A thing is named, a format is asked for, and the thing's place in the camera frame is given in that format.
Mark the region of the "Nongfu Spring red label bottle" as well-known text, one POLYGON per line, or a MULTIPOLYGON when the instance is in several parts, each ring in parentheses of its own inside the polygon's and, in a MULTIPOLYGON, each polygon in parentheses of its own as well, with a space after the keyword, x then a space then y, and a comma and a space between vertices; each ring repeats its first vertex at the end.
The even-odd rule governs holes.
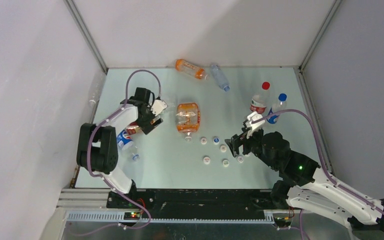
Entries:
POLYGON ((252 96, 249 109, 252 112, 263 114, 269 105, 269 98, 270 90, 261 89, 252 96))

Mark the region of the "Pepsi bottle blue label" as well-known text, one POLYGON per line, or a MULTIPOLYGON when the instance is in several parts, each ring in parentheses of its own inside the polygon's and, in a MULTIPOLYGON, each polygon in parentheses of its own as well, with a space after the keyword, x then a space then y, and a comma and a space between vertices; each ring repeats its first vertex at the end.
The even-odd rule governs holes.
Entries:
MULTIPOLYGON (((286 106, 287 106, 287 101, 286 100, 277 100, 275 103, 272 104, 269 112, 268 112, 268 115, 271 115, 273 113, 276 113, 276 112, 279 112, 281 110, 284 110, 286 109, 286 106)), ((270 116, 269 118, 267 118, 267 123, 268 124, 276 124, 277 121, 278 121, 278 118, 279 118, 279 114, 275 114, 273 116, 270 116)))

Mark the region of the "blue bottle cap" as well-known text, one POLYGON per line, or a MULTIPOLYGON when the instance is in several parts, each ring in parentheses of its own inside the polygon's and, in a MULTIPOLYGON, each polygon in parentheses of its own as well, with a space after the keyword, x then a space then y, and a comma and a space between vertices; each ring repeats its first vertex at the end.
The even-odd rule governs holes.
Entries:
POLYGON ((281 93, 278 96, 278 100, 281 101, 281 102, 285 102, 287 100, 287 95, 285 93, 281 93))

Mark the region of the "red bottle cap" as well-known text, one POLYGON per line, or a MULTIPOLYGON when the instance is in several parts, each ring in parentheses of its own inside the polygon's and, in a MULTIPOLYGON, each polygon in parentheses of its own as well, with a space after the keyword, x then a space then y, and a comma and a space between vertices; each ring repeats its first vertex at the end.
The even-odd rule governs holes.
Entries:
POLYGON ((271 84, 267 81, 263 82, 262 85, 261 85, 261 88, 265 91, 268 91, 271 87, 271 84))

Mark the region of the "red yellow label tea bottle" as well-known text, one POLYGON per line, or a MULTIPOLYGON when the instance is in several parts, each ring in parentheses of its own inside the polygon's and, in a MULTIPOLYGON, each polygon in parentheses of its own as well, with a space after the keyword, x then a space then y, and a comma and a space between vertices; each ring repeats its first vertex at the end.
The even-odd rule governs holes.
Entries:
POLYGON ((143 134, 144 131, 142 128, 138 125, 136 121, 130 123, 126 128, 125 131, 127 132, 128 135, 136 135, 136 134, 143 134))

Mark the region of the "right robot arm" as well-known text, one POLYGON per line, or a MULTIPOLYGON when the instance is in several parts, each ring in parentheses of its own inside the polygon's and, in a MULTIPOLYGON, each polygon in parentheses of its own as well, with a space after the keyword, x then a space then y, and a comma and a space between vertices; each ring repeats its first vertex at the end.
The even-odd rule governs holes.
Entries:
POLYGON ((270 194, 275 208, 306 210, 337 222, 360 240, 384 240, 384 198, 344 190, 346 185, 315 160, 291 150, 279 132, 243 132, 225 143, 234 157, 252 154, 278 172, 280 180, 270 194))

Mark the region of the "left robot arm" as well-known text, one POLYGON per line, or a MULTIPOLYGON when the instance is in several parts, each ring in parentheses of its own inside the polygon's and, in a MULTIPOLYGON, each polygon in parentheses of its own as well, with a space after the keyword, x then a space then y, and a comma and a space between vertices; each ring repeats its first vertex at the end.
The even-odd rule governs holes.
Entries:
POLYGON ((120 192, 118 201, 125 208, 133 208, 138 194, 131 190, 133 180, 119 166, 119 152, 133 147, 126 128, 136 123, 144 134, 149 134, 163 120, 160 114, 167 103, 147 88, 138 87, 133 96, 120 102, 116 110, 101 123, 84 123, 79 130, 76 163, 93 177, 108 183, 114 192, 120 192))

